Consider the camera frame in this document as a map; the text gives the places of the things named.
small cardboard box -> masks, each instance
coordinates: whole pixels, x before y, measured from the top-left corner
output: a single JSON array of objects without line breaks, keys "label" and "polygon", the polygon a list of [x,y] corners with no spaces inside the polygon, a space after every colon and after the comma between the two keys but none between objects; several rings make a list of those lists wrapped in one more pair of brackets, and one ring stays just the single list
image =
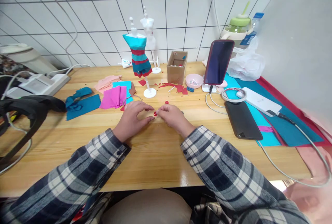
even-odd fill
[{"label": "small cardboard box", "polygon": [[167,64],[168,83],[183,84],[187,59],[188,52],[172,51]]}]

white mannequin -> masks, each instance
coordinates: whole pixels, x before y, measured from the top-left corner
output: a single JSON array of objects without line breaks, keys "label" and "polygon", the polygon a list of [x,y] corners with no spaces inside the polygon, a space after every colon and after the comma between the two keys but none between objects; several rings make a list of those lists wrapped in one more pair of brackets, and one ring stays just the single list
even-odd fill
[{"label": "white mannequin", "polygon": [[[144,35],[141,35],[137,32],[137,28],[135,28],[135,26],[134,26],[133,18],[129,17],[129,20],[131,21],[131,29],[130,29],[131,33],[127,34],[126,36],[130,36],[130,37],[134,37],[134,38],[141,38],[141,39],[146,38]],[[146,81],[146,86],[148,88],[144,91],[144,96],[146,98],[153,98],[157,94],[157,91],[154,88],[150,88],[147,77],[144,77],[144,78]]]},{"label": "white mannequin", "polygon": [[148,14],[146,13],[146,8],[144,8],[144,18],[140,20],[140,22],[143,25],[144,32],[146,34],[146,46],[148,49],[151,49],[152,52],[152,60],[154,64],[154,68],[152,68],[152,73],[160,73],[162,70],[158,67],[159,64],[156,64],[156,59],[154,55],[154,50],[156,49],[156,38],[153,36],[153,23],[154,20],[152,18],[149,18]]}]

hand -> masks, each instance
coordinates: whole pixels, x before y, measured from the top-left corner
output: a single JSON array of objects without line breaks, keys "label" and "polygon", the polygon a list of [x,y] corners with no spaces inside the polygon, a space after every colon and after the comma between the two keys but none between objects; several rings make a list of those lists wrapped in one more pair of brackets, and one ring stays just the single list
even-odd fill
[{"label": "hand", "polygon": [[183,113],[174,105],[163,105],[157,110],[157,114],[173,127],[183,138],[190,135],[196,128],[189,123]]},{"label": "hand", "polygon": [[154,110],[152,106],[142,101],[132,101],[126,105],[124,110],[118,125],[113,129],[113,134],[122,143],[137,134],[144,126],[155,119],[154,117],[147,117],[143,120],[137,119],[137,115],[141,111]]}]

black phone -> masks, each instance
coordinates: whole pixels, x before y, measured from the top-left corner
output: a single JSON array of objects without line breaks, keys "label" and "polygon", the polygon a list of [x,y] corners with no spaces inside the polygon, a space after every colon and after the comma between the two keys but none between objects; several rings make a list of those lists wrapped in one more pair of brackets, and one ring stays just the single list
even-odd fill
[{"label": "black phone", "polygon": [[232,103],[226,101],[226,111],[237,138],[250,140],[263,140],[262,133],[247,106],[243,101]]},{"label": "black phone", "polygon": [[218,85],[223,83],[233,48],[233,40],[215,40],[211,43],[204,84]]}]

water bottle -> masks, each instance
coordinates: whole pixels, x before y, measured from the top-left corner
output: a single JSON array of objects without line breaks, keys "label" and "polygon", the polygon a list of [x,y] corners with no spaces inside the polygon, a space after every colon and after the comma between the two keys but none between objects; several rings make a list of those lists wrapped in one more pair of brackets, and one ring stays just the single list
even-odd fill
[{"label": "water bottle", "polygon": [[241,41],[239,46],[240,48],[246,49],[249,46],[251,40],[256,36],[259,27],[259,22],[263,17],[263,15],[264,13],[256,13],[254,15],[253,19],[251,20],[253,31],[251,34],[246,35],[245,38]]}]

